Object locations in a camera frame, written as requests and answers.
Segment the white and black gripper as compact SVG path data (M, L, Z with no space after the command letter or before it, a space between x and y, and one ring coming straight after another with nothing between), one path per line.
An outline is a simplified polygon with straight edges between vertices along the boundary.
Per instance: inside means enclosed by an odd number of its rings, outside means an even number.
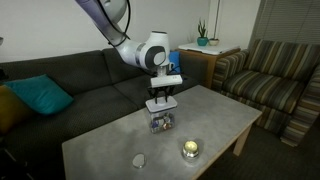
M148 88L148 93L154 95L155 103L157 104L157 95L159 91L164 91L165 101L167 102L167 95L173 92L176 85L183 82L180 75L166 75L153 77L150 79L151 86Z

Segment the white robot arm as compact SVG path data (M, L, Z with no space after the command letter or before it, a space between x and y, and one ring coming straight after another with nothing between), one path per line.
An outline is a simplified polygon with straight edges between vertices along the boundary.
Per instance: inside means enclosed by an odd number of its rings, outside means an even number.
M127 27L122 30L118 22L125 12L131 16L129 0L75 0L88 14L100 33L107 39L121 56L122 60L131 66L156 72L152 77L148 92L155 102L158 94L164 93L168 101L174 87L183 80L180 75L169 75L169 38L166 32L152 31L146 42L135 42L127 35Z

